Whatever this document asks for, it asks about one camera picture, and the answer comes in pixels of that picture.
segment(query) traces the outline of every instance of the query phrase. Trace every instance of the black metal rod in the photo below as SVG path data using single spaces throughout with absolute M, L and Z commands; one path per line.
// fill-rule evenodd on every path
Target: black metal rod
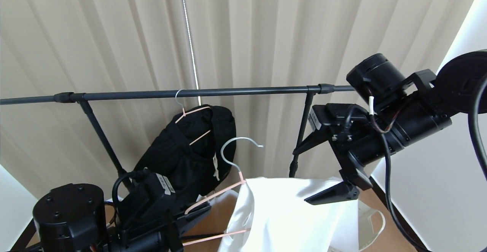
M 316 93 L 327 94 L 334 91 L 354 91 L 351 86 L 334 86 L 330 84 L 320 84 L 315 86 L 287 86 L 287 87 L 256 87 L 256 88 L 221 88 L 221 89 L 189 89 L 181 90 L 178 97 L 197 97 L 197 96 L 238 96 L 238 95 L 262 95 L 262 94 L 298 94 Z M 70 101 L 60 101 L 61 97 L 40 96 L 26 98 L 1 99 L 0 105 L 21 104 L 21 103 L 40 103 L 40 102 L 78 102 L 96 100 L 121 100 L 121 99 L 148 99 L 148 98 L 173 98 L 177 90 L 166 91 L 135 91 L 135 92 L 104 92 L 104 93 L 73 93 L 68 96 L 63 95 L 62 99 Z
M 88 101 L 79 101 L 78 102 L 85 112 L 85 114 L 88 117 L 88 120 L 90 120 L 90 123 L 92 124 L 96 134 L 100 138 L 101 143 L 103 144 L 103 147 L 108 153 L 108 156 L 111 159 L 111 162 L 113 162 L 113 165 L 115 165 L 115 168 L 117 169 L 118 176 L 121 176 L 123 174 L 126 174 L 127 171 L 123 169 L 122 164 L 120 164 L 120 161 L 117 158 L 117 155 L 115 154 L 115 151 L 113 151 L 113 148 L 111 148 L 110 142 L 108 141 L 107 137 L 105 136 L 105 133 L 103 132 L 103 129 L 101 129 L 101 125 L 96 119 L 96 116 L 93 113 L 93 110 L 90 106 L 90 103 Z M 130 191 L 132 189 L 132 183 L 130 182 L 129 179 L 125 179 L 123 181 L 123 184 L 125 187 Z
M 309 110 L 311 109 L 311 104 L 313 103 L 314 93 L 306 94 L 306 100 L 304 101 L 303 117 L 301 117 L 301 125 L 299 126 L 298 141 L 296 142 L 296 147 L 303 141 L 304 130 L 306 129 L 306 122 L 308 121 Z M 293 160 L 289 165 L 289 177 L 294 178 L 296 171 L 298 170 L 298 157 L 299 154 L 293 155 Z

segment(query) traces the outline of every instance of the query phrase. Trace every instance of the curtain fold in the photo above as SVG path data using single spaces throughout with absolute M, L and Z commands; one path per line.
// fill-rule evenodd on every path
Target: curtain fold
M 196 88 L 182 0 L 0 3 L 2 98 Z M 174 99 L 91 105 L 127 170 L 181 110 Z M 2 106 L 1 134 L 2 165 L 37 198 L 71 182 L 110 197 L 115 168 L 78 104 Z
M 363 59 L 383 53 L 405 75 L 436 70 L 473 0 L 186 0 L 200 88 L 346 85 Z M 286 177 L 304 95 L 203 98 L 232 108 L 247 177 Z M 356 93 L 314 104 L 363 103 Z M 297 177 L 338 175 L 329 145 L 299 158 Z

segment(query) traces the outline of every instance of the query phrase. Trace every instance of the dark baseboard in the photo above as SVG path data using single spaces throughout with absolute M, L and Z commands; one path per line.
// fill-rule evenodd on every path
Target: dark baseboard
M 33 220 L 31 220 L 30 223 L 25 228 L 24 232 L 22 232 L 21 236 L 15 242 L 11 250 L 26 249 L 27 245 L 29 244 L 34 234 L 35 234 L 35 225 L 33 224 Z
M 369 179 L 370 179 L 370 181 L 372 182 L 372 185 L 373 185 L 372 190 L 374 190 L 374 193 L 377 195 L 377 197 L 379 197 L 379 199 L 381 200 L 381 202 L 387 208 L 387 204 L 386 204 L 386 193 L 384 193 L 384 191 L 382 190 L 382 188 L 379 187 L 379 185 L 376 183 L 376 181 L 374 180 L 374 178 L 370 177 Z M 409 223 L 407 223 L 407 221 L 404 219 L 404 217 L 401 215 L 401 213 L 397 210 L 396 206 L 393 205 L 393 207 L 394 207 L 394 212 L 396 214 L 397 220 L 401 224 L 402 228 L 404 228 L 404 230 L 407 232 L 407 234 L 409 235 L 409 237 L 411 237 L 417 244 L 421 245 L 422 247 L 424 247 L 424 249 L 426 249 L 424 243 L 418 237 L 418 235 L 416 234 L 416 232 L 414 232 L 414 230 L 411 228 L 411 226 L 409 225 Z

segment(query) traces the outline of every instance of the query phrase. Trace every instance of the pink clothes hanger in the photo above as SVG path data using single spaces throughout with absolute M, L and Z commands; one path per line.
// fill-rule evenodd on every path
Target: pink clothes hanger
M 186 112 L 186 111 L 184 110 L 184 106 L 183 106 L 183 104 L 181 104 L 181 103 L 178 101 L 178 94 L 179 94 L 179 92 L 181 92 L 181 90 L 184 90 L 184 89 L 179 89 L 179 90 L 178 90 L 178 92 L 176 92 L 176 96 L 174 97 L 174 98 L 176 99 L 176 102 L 177 102 L 177 103 L 178 103 L 178 104 L 181 106 L 181 108 L 183 108 L 183 114 L 181 115 L 181 117 L 179 117 L 179 119 L 177 119 L 177 120 L 176 120 L 176 122 L 174 122 L 174 123 L 176 123 L 176 124 L 177 124 L 177 123 L 178 123 L 178 122 L 179 122 L 179 121 L 180 121 L 180 120 L 181 120 L 183 117 L 186 117 L 186 115 L 188 115 L 188 114 L 195 113 L 195 112 L 198 112 L 198 111 L 203 110 L 203 109 L 206 109 L 206 108 L 210 108 L 209 106 L 205 106 L 205 107 L 202 107 L 202 108 L 197 108 L 197 109 L 192 110 L 192 111 L 190 111 L 190 112 Z M 198 138 L 196 138 L 196 139 L 195 139 L 194 141 L 192 141 L 192 142 L 191 142 L 189 145 L 194 144 L 195 142 L 197 142 L 199 139 L 203 138 L 203 137 L 204 137 L 206 134 L 208 134 L 208 133 L 210 133 L 210 132 L 211 132 L 211 130 L 206 131 L 206 132 L 205 132 L 203 135 L 201 135 L 201 136 L 199 136 Z
M 235 183 L 235 184 L 233 184 L 233 185 L 231 185 L 231 186 L 229 186 L 229 187 L 227 187 L 227 188 L 225 188 L 225 189 L 223 189 L 223 190 L 221 190 L 221 191 L 218 191 L 217 193 L 214 193 L 214 194 L 213 194 L 213 195 L 211 195 L 211 196 L 208 196 L 207 198 L 205 198 L 205 199 L 203 199 L 203 200 L 200 200 L 199 202 L 197 202 L 197 203 L 195 203 L 195 204 L 193 204 L 193 205 L 191 205 L 190 207 L 188 207 L 188 209 L 186 209 L 186 211 L 185 211 L 185 213 L 184 213 L 185 215 L 188 215 L 188 213 L 189 213 L 191 210 L 193 210 L 195 207 L 198 207 L 198 205 L 201 205 L 201 204 L 203 204 L 203 203 L 207 202 L 208 200 L 211 200 L 212 198 L 214 198 L 214 197 L 216 197 L 216 196 L 218 196 L 218 195 L 220 195 L 220 194 L 224 193 L 225 191 L 228 191 L 228 190 L 230 190 L 230 189 L 232 189 L 232 188 L 234 188 L 234 187 L 237 187 L 237 186 L 239 186 L 239 185 L 243 185 L 243 184 L 245 184 L 245 183 L 246 183 L 246 181 L 245 181 L 245 179 L 244 179 L 244 176 L 242 175 L 242 170 L 240 169 L 240 167 L 239 167 L 238 165 L 236 165 L 236 164 L 234 164 L 234 163 L 230 162 L 229 160 L 227 160 L 227 159 L 225 158 L 225 155 L 223 154 L 223 151 L 224 151 L 225 147 L 226 147 L 226 146 L 227 146 L 229 143 L 231 143 L 231 142 L 233 142 L 233 141 L 235 141 L 235 140 L 238 140 L 238 139 L 246 139 L 246 140 L 251 141 L 252 143 L 254 143 L 254 144 L 255 144 L 256 146 L 258 146 L 258 147 L 264 147 L 263 145 L 258 144 L 258 143 L 257 143 L 256 141 L 254 141 L 253 139 L 251 139 L 251 138 L 247 138 L 247 137 L 235 137 L 235 138 L 231 138 L 231 139 L 229 139 L 228 141 L 226 141 L 226 143 L 224 143 L 224 145 L 221 147 L 221 150 L 220 150 L 221 158 L 224 160 L 224 162 L 228 163 L 229 165 L 233 165 L 234 167 L 236 167 L 236 168 L 238 169 L 238 171 L 239 171 L 239 176 L 240 176 L 240 181 L 239 181 L 239 182 L 237 182 L 237 183 Z M 220 235 L 216 235 L 216 236 L 212 236 L 212 237 L 208 237 L 208 238 L 202 238 L 202 239 L 199 239 L 199 240 L 194 240 L 194 241 L 190 241 L 190 242 L 185 242 L 185 243 L 183 243 L 183 246 L 192 245 L 192 244 L 195 244 L 195 243 L 204 242 L 204 241 L 209 241 L 209 240 L 213 240 L 213 239 L 217 239 L 217 238 L 223 238 L 223 237 L 225 237 L 225 236 L 230 236 L 230 235 L 235 235 L 235 234 L 239 234 L 239 233 L 244 233 L 244 232 L 247 232 L 247 231 L 250 231 L 250 228 L 248 228 L 248 229 L 244 229 L 244 230 L 240 230 L 240 231 L 235 231 L 235 232 L 224 233 L 224 234 L 220 234 Z

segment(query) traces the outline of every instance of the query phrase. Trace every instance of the white garment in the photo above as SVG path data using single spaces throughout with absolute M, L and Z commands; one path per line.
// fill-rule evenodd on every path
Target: white garment
M 247 179 L 240 187 L 219 252 L 358 251 L 358 202 L 310 205 L 305 198 L 339 181 Z

